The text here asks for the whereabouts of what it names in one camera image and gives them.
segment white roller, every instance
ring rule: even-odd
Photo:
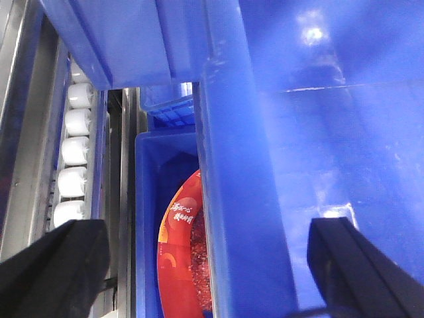
[[[65,139],[61,148],[65,164],[69,166],[87,164],[88,142],[85,136]]]
[[[75,61],[71,63],[71,76],[74,83],[87,83],[90,81]]]
[[[94,88],[90,83],[73,84],[68,88],[68,100],[72,108],[91,108]]]
[[[82,200],[57,204],[53,212],[54,227],[59,227],[70,220],[82,220],[84,218],[84,204]]]
[[[85,194],[85,167],[72,167],[59,172],[58,188],[62,197],[82,197]]]
[[[89,109],[72,109],[65,114],[65,127],[70,136],[89,135],[91,111]]]

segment red circular packaging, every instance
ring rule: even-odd
[[[203,318],[212,311],[201,174],[169,204],[158,237],[158,282],[165,318]]]

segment red package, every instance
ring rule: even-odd
[[[201,175],[196,171],[169,204],[158,237],[158,282],[165,318],[203,318],[212,310]]]

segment stainless steel panel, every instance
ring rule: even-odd
[[[134,213],[135,213],[135,160],[134,141],[137,133],[139,90],[123,90],[122,146],[121,146],[121,200],[119,221],[118,264],[118,318],[135,317],[134,280]]]
[[[45,233],[68,64],[66,47],[44,19],[7,202],[1,260],[16,254]]]

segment blue plastic crate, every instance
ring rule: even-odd
[[[194,125],[193,97],[182,95],[181,84],[144,86],[140,94],[149,130]]]
[[[178,0],[136,12],[154,1],[108,0],[105,10],[42,2],[98,85],[199,81],[197,149],[220,316],[282,317],[297,303],[323,304],[305,260],[316,216],[349,216],[424,283],[423,1]],[[162,177],[147,166],[142,178]],[[145,270],[139,277],[153,284]],[[155,317],[145,304],[142,315]]]
[[[137,137],[137,317],[163,317],[156,267],[159,226],[175,193],[198,168],[193,127]]]

